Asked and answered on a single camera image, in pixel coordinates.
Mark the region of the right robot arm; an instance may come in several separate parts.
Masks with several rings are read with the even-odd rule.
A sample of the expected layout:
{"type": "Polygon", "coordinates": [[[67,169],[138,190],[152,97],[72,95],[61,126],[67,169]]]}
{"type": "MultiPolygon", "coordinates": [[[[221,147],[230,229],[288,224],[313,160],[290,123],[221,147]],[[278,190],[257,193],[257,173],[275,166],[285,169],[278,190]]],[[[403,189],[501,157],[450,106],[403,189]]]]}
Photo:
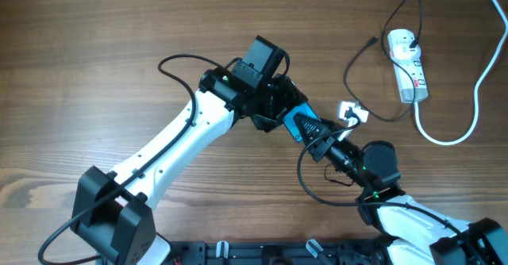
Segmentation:
{"type": "Polygon", "coordinates": [[[398,181],[394,146],[374,140],[358,147],[341,134],[346,128],[330,120],[297,113],[294,123],[305,147],[319,162],[327,159],[362,192],[351,206],[366,225],[389,236],[387,260],[392,264],[505,264],[507,233],[490,218],[463,221],[417,203],[398,181]]]}

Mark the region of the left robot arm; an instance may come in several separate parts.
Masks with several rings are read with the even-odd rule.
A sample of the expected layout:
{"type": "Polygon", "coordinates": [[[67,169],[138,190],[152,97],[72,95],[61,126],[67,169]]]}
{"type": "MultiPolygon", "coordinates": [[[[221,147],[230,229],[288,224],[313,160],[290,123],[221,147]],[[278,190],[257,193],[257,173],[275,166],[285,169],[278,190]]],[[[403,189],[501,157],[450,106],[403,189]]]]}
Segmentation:
{"type": "Polygon", "coordinates": [[[79,179],[71,231],[102,264],[161,264],[171,245],[156,232],[153,213],[166,189],[211,142],[248,117],[266,133],[306,96],[287,73],[280,47],[257,36],[244,57],[214,63],[190,91],[182,112],[136,155],[103,172],[90,167],[79,179]]]}

